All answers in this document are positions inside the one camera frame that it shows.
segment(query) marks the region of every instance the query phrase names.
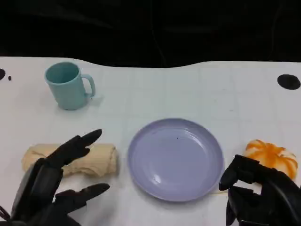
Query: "black dot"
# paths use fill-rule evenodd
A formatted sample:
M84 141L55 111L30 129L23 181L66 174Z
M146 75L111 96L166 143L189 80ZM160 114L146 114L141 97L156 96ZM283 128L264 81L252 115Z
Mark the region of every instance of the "black dot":
M278 84L285 89L295 90L301 86L299 79L296 76L290 74L280 75L277 81Z
M0 80L3 79L5 76L5 71L0 68Z

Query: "plate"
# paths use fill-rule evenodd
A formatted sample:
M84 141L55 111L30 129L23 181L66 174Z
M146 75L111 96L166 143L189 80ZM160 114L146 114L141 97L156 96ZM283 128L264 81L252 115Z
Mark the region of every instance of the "plate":
M174 202L206 195L224 172L222 150L214 136L184 119L163 119L142 128L129 146L127 161L141 189Z

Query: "robotic hand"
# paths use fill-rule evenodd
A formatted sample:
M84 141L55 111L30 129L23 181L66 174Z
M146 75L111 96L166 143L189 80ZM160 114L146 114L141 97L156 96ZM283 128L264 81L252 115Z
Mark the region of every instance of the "robotic hand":
M261 184L261 194L233 186L238 180ZM301 190L283 172L236 155L220 180L227 189L227 226L236 218L240 226L301 226Z
M62 167L84 157L102 134L101 129L83 137L75 136L50 156L38 159L25 173L12 208L11 216L0 207L1 225L9 226L80 226L68 213L110 188L108 184L89 186L80 192L67 190L55 195L63 178Z

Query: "table surface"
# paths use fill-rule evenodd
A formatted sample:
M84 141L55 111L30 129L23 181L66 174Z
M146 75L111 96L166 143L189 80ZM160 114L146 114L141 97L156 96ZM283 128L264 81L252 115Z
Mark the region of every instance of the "table surface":
M80 110L59 109L44 81L45 70L62 61L76 63L95 80L97 94ZM99 142L118 149L119 174L99 179L75 175L59 188L80 190L102 181L111 185L71 214L83 226L225 225L226 194L170 203L133 184L126 164L128 145L142 126L157 119L180 117L209 129L223 149L226 166L253 139L284 146L301 158L301 89L286 90L277 83L281 74L301 79L300 63L204 62L148 69L65 58L0 57L0 68L7 74L0 81L0 205L7 210L24 174L21 158L29 146L63 143L98 128L103 129Z

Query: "mug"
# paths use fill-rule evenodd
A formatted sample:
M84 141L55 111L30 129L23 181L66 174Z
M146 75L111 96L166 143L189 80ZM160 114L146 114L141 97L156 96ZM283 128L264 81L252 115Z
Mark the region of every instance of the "mug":
M86 93L82 78L88 79L92 93ZM95 95L92 77L81 74L79 67L70 62L52 65L45 73L45 80L59 107L64 110L79 109Z

